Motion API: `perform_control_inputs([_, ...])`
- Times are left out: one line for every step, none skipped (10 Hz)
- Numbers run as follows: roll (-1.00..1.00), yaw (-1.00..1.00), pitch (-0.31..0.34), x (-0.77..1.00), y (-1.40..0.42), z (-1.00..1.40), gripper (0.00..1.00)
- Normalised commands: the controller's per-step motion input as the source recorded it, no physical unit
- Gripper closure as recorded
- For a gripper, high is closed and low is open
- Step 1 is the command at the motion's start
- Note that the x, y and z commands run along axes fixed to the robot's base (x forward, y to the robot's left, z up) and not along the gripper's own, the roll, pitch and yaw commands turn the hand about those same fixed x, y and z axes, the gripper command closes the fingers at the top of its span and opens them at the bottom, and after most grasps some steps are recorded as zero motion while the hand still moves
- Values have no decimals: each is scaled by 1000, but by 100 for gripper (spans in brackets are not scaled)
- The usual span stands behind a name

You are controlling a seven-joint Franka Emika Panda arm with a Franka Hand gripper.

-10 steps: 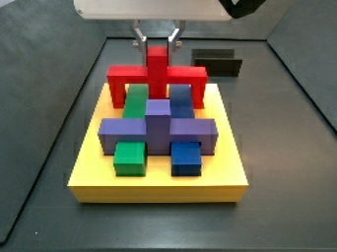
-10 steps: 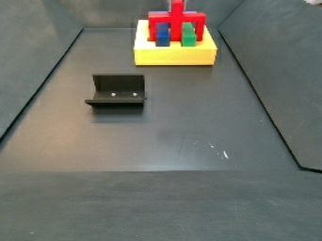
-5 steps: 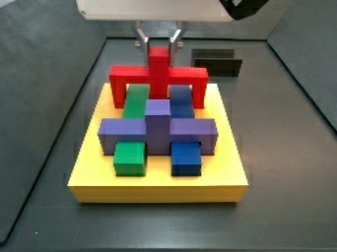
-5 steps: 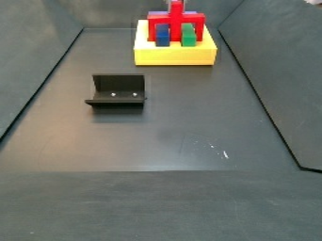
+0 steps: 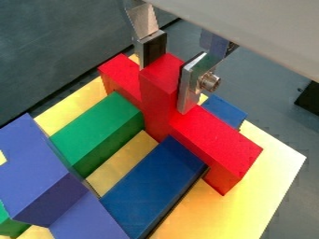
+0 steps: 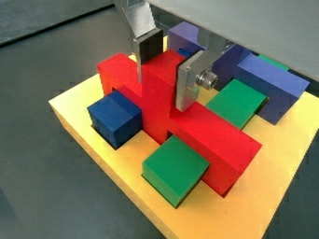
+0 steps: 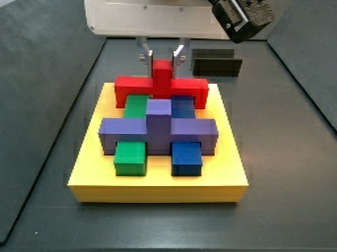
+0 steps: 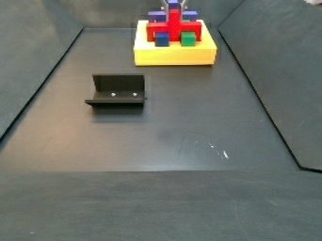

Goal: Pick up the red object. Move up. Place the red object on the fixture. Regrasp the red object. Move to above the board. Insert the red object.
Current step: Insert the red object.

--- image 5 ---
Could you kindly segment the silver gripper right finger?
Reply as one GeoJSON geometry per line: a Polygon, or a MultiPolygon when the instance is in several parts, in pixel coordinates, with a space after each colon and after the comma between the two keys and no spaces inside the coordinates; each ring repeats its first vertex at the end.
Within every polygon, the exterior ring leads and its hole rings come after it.
{"type": "Polygon", "coordinates": [[[178,69],[177,111],[185,114],[197,104],[202,91],[213,92],[220,84],[214,70],[237,45],[221,36],[201,30],[198,45],[204,48],[178,69]]]}

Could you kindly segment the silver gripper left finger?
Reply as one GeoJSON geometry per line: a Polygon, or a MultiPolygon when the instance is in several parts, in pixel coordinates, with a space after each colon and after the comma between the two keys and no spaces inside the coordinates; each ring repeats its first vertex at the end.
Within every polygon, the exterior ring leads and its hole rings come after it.
{"type": "Polygon", "coordinates": [[[142,0],[121,0],[124,13],[132,26],[134,53],[140,69],[165,54],[166,33],[158,28],[153,6],[142,0]]]}

